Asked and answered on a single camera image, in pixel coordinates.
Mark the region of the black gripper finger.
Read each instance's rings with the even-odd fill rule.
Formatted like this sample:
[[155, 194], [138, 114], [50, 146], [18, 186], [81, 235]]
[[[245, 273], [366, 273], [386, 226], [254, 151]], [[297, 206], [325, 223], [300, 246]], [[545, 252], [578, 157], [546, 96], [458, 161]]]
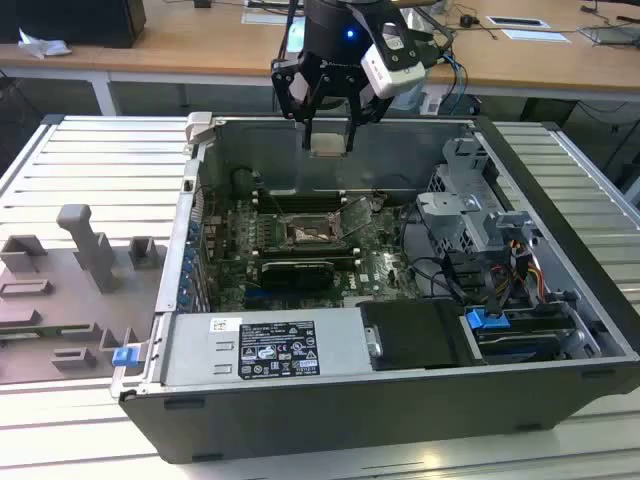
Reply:
[[304, 125], [302, 148], [310, 150], [313, 119], [326, 95], [322, 60], [311, 53], [297, 60], [274, 59], [271, 80], [283, 117]]
[[363, 72], [348, 74], [344, 86], [349, 106], [345, 147], [347, 151], [352, 151], [357, 128], [378, 123], [389, 109], [391, 99], [380, 98]]

